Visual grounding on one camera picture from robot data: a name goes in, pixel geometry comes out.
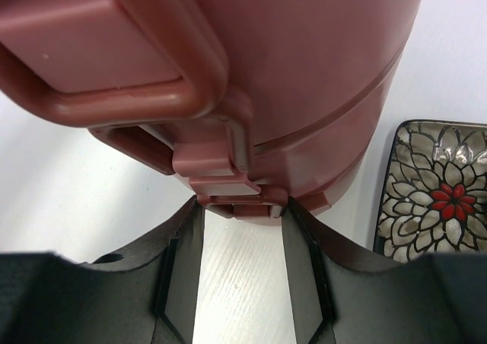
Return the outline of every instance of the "white table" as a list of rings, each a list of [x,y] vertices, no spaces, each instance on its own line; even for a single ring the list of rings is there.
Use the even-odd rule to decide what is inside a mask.
[[[397,125],[487,123],[486,79],[485,0],[423,0],[361,170],[320,219],[371,247]],[[2,95],[0,135],[2,251],[55,250],[92,261],[159,225],[192,195],[88,132],[46,123]],[[279,221],[208,213],[194,343],[294,342]]]

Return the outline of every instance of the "red container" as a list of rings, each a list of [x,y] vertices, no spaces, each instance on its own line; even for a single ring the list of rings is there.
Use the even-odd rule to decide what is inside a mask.
[[[420,0],[0,0],[0,88],[215,211],[347,190]]]

